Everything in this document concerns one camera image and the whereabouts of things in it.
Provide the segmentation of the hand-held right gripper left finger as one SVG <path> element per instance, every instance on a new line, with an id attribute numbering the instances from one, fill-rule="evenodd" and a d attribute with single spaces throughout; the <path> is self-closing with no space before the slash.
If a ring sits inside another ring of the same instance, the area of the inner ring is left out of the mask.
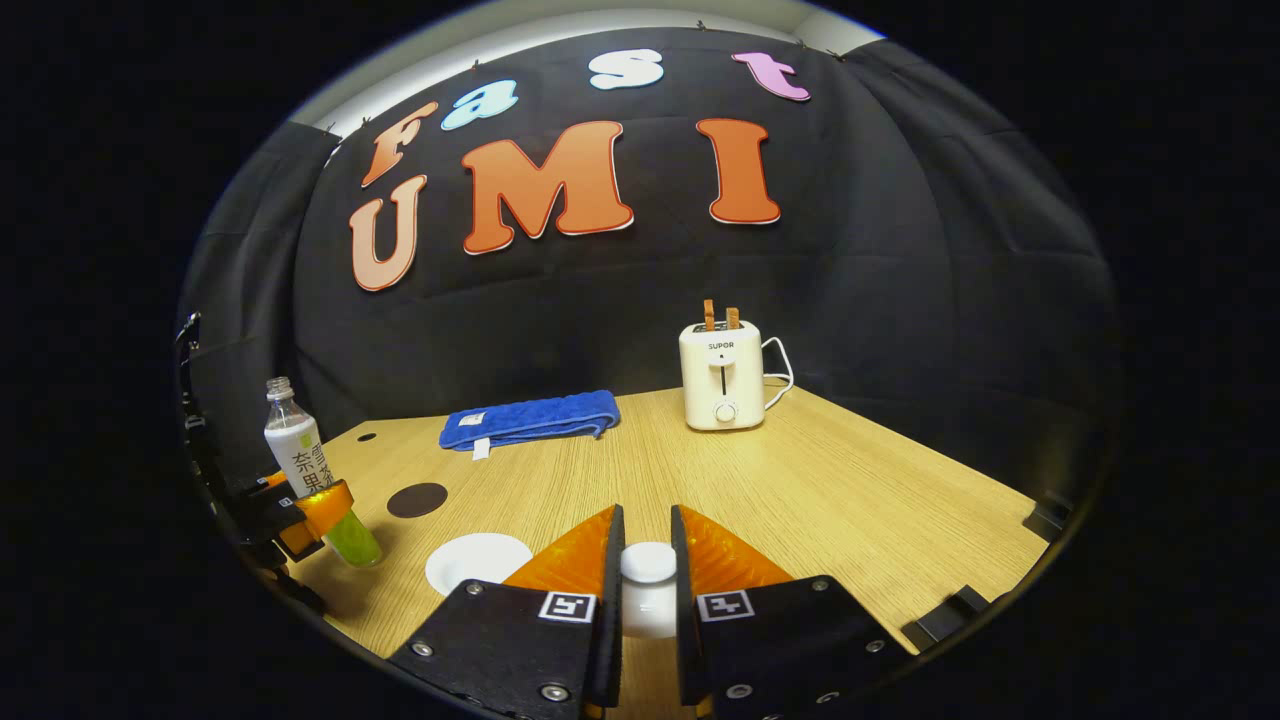
<path id="1" fill-rule="evenodd" d="M 389 664 L 485 719 L 604 719 L 620 703 L 625 511 L 582 527 L 582 592 L 549 582 L 467 578 L 408 634 Z"/>

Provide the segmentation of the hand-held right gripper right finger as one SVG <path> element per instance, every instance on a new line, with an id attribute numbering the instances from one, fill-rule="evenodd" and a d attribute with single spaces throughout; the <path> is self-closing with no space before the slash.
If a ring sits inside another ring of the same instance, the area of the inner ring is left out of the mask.
<path id="1" fill-rule="evenodd" d="M 916 656 L 831 575 L 731 583 L 709 577 L 695 512 L 671 509 L 680 703 L 698 719 L 852 719 L 856 702 Z"/>

